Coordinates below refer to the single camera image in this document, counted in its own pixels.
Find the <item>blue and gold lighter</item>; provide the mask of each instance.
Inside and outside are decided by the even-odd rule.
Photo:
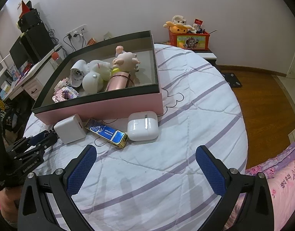
[[[126,133],[111,128],[103,124],[103,122],[96,121],[94,119],[89,119],[85,125],[85,128],[104,138],[113,145],[118,146],[119,148],[124,148],[128,141],[128,136]]]

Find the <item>desk drawer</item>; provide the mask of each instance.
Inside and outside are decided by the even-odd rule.
[[[44,87],[37,79],[33,79],[31,82],[27,83],[23,88],[33,99],[36,100]]]

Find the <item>wooden floor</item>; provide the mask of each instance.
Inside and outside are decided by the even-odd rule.
[[[248,136],[247,168],[285,150],[295,128],[295,114],[284,92],[268,74],[232,71],[242,83],[233,88],[241,106]]]

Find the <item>black mat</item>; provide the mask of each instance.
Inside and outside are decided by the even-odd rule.
[[[221,72],[222,76],[225,78],[226,82],[231,88],[241,88],[242,84],[236,77],[234,73]]]

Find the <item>wall socket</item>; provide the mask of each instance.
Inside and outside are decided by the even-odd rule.
[[[81,34],[81,30],[82,30],[82,33],[86,33],[87,32],[87,26],[86,25],[82,25],[80,27],[77,27],[77,28],[73,29],[72,31],[68,32],[66,35],[71,34],[71,36],[73,37],[74,34],[75,34],[75,32],[77,34]]]

